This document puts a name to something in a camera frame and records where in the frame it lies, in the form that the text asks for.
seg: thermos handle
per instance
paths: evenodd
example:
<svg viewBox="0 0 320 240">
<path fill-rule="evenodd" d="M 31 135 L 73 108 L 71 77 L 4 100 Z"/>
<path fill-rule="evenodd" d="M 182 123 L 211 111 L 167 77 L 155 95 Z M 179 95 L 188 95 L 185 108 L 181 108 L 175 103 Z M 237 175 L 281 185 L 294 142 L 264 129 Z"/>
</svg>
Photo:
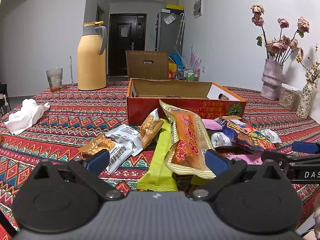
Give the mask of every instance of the thermos handle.
<svg viewBox="0 0 320 240">
<path fill-rule="evenodd" d="M 96 30 L 102 30 L 102 44 L 99 54 L 102 55 L 107 44 L 107 28 L 105 26 L 95 27 Z"/>
</svg>

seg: floral vase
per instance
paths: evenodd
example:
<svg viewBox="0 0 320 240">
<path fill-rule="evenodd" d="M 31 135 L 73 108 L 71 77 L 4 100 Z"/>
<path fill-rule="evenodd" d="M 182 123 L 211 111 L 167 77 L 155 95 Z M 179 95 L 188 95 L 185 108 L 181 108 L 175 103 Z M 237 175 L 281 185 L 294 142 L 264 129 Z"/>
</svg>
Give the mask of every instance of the floral vase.
<svg viewBox="0 0 320 240">
<path fill-rule="evenodd" d="M 302 119 L 306 119 L 308 117 L 312 96 L 313 96 L 313 83 L 307 81 L 306 85 L 303 87 L 302 95 L 297 108 L 297 116 Z"/>
<path fill-rule="evenodd" d="M 283 65 L 275 60 L 266 59 L 264 71 L 261 80 L 263 86 L 261 89 L 261 96 L 276 100 L 280 96 L 280 89 L 282 83 L 282 69 Z"/>
</svg>

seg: thermos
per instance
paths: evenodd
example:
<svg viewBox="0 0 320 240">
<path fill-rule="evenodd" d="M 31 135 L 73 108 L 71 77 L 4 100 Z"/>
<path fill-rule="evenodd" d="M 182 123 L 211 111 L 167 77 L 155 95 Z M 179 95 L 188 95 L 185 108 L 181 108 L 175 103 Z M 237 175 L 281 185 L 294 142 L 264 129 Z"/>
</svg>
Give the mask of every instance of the thermos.
<svg viewBox="0 0 320 240">
<path fill-rule="evenodd" d="M 97 90 L 107 85 L 107 28 L 101 26 L 102 24 L 102 21 L 84 24 L 83 34 L 77 49 L 79 90 Z"/>
</svg>

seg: table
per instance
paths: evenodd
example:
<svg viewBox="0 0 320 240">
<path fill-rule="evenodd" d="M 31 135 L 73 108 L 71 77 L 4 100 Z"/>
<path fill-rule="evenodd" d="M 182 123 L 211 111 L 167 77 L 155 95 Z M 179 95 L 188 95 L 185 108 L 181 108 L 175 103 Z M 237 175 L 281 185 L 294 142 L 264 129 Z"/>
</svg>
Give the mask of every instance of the table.
<svg viewBox="0 0 320 240">
<path fill-rule="evenodd" d="M 57 93 L 47 89 L 34 98 L 39 104 L 49 102 L 50 109 L 36 125 L 19 136 L 11 135 L 0 121 L 0 209 L 13 225 L 16 225 L 11 213 L 14 195 L 41 159 L 67 162 L 79 155 L 79 147 L 100 132 L 126 123 L 127 86 L 128 82 L 110 82 L 97 91 L 79 91 L 76 84 L 64 85 L 63 91 Z M 298 155 L 291 150 L 292 142 L 320 139 L 320 126 L 313 119 L 300 119 L 294 112 L 281 108 L 277 101 L 260 97 L 258 91 L 228 89 L 248 102 L 244 122 L 257 128 L 270 128 L 279 134 L 283 143 L 278 151 Z M 137 180 L 147 172 L 152 156 L 153 151 L 143 151 L 136 157 L 129 157 L 114 174 L 104 171 L 100 178 L 124 193 L 136 190 Z M 301 223 L 313 212 L 319 185 L 293 186 L 304 202 Z M 6 233 L 0 230 L 0 239 L 5 237 Z"/>
</svg>

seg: thermos lid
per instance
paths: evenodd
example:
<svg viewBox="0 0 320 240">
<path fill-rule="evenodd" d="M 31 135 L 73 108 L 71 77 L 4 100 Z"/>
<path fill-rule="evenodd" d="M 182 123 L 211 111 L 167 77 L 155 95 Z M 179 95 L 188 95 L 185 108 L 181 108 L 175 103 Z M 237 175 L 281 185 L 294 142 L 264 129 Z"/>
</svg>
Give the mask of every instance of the thermos lid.
<svg viewBox="0 0 320 240">
<path fill-rule="evenodd" d="M 83 24 L 83 27 L 87 27 L 87 26 L 95 26 L 95 25 L 101 25 L 103 24 L 103 21 L 101 22 L 87 22 Z"/>
</svg>

